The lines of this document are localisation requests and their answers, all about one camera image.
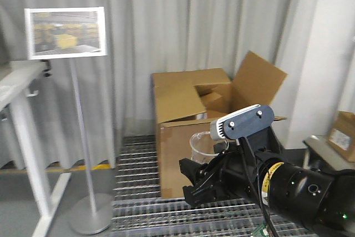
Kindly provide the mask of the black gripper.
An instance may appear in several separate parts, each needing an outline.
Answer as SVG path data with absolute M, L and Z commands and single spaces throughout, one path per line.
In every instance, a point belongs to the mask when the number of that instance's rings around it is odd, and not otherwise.
M 229 142 L 209 163 L 179 160 L 180 172 L 191 182 L 182 188 L 184 199 L 192 207 L 238 197 L 261 201 L 284 164 L 283 147 L 269 126 Z

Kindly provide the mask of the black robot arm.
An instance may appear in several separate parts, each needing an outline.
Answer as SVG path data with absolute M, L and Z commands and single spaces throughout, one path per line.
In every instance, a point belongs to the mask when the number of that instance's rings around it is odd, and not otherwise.
M 244 198 L 319 236 L 354 235 L 354 171 L 322 172 L 286 161 L 271 127 L 238 138 L 209 163 L 180 160 L 193 207 Z

